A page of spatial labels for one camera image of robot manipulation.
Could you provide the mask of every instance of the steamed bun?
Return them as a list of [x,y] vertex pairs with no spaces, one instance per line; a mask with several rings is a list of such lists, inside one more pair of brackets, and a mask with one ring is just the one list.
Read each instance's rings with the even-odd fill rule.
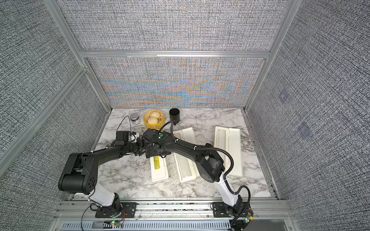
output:
[[158,119],[156,117],[149,117],[148,124],[156,124],[158,123]]
[[159,119],[160,116],[161,114],[159,113],[159,111],[152,111],[149,115],[149,117],[156,117],[157,119]]

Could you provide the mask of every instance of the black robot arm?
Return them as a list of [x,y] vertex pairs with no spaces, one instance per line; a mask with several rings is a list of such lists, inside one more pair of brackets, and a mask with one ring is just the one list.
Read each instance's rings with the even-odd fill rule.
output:
[[148,145],[146,148],[147,158],[151,156],[162,156],[171,152],[178,153],[195,162],[200,176],[208,182],[218,182],[221,173],[224,172],[223,160],[215,150],[195,150],[194,147],[212,147],[211,144],[195,145],[182,141],[188,148],[176,143],[170,133],[148,129],[144,132],[142,139]]
[[129,141],[130,135],[129,131],[118,131],[112,146],[94,152],[70,154],[59,178],[59,190],[88,195],[97,184],[99,165],[140,151],[142,142]]

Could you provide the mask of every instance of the black cup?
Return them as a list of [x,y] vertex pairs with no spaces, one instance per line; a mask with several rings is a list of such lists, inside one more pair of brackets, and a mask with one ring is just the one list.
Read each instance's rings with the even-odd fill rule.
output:
[[177,108],[172,108],[169,111],[169,119],[176,125],[178,122],[180,122],[180,111]]

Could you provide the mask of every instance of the vent grille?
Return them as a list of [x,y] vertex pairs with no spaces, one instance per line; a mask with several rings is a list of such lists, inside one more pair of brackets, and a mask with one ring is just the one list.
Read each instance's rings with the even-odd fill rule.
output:
[[[214,221],[125,221],[119,228],[112,228],[103,221],[83,221],[85,231],[95,230],[228,230],[228,220]],[[61,231],[81,230],[80,221],[64,221]]]

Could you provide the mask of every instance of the jar lid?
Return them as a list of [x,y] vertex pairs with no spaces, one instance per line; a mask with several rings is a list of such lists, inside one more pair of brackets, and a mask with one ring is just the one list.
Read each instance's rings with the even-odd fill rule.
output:
[[139,115],[137,114],[137,113],[132,113],[131,115],[130,115],[130,120],[132,120],[132,121],[136,121],[136,120],[138,120],[139,119]]

